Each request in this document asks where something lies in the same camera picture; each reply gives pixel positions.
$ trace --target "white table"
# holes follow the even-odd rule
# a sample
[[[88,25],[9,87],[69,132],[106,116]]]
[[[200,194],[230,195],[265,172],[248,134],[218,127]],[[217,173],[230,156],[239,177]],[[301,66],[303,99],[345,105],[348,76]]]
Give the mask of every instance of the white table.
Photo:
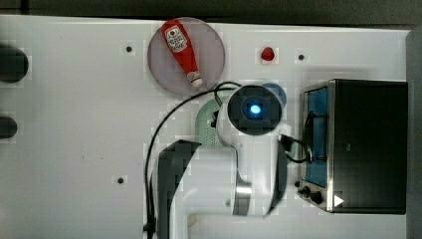
[[[181,100],[156,84],[146,64],[160,23],[0,16],[0,40],[31,62],[23,81],[0,84],[0,112],[19,124],[0,143],[1,238],[141,238],[143,159],[152,130]],[[226,47],[221,80],[278,82],[295,133],[305,86],[333,78],[405,81],[407,31],[212,26]],[[278,64],[259,63],[266,45],[278,48]],[[193,134],[209,99],[175,114],[153,156]],[[121,176],[125,183],[115,183]],[[269,218],[200,216],[191,238],[405,238],[404,215],[324,213],[295,196],[296,176],[290,165],[286,199]]]

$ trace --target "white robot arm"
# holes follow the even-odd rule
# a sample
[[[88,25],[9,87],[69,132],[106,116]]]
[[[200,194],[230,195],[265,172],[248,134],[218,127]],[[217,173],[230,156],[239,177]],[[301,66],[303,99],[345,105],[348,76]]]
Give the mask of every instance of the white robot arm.
[[[179,140],[166,148],[153,173],[159,239],[187,239],[190,214],[266,216],[286,187],[281,134],[285,102],[277,85],[244,86],[221,106],[217,135],[223,146]]]

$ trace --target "red button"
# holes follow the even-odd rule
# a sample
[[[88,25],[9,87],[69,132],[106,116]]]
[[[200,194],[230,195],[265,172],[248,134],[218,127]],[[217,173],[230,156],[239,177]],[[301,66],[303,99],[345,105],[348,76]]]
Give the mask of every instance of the red button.
[[[264,49],[263,53],[261,54],[261,58],[264,61],[268,61],[268,62],[273,61],[274,57],[275,57],[274,51],[273,51],[273,48],[271,48],[271,47],[266,47]]]

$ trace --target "red ketchup bottle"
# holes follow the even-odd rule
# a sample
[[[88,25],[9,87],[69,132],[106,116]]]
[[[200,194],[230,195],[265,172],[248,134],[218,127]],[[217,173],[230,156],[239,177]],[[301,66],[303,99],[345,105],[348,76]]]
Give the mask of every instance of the red ketchup bottle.
[[[161,34],[190,84],[196,88],[201,86],[202,79],[196,65],[195,53],[183,25],[177,20],[169,20],[161,27]]]

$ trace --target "plate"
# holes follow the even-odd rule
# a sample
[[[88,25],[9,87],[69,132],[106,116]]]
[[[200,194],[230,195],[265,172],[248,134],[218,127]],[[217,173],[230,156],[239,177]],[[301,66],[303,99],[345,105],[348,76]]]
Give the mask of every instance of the plate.
[[[192,41],[202,85],[190,85],[161,35],[154,34],[148,47],[148,66],[153,77],[166,90],[181,96],[193,96],[213,88],[220,81],[225,64],[225,50],[218,33],[207,23],[194,18],[177,18]]]

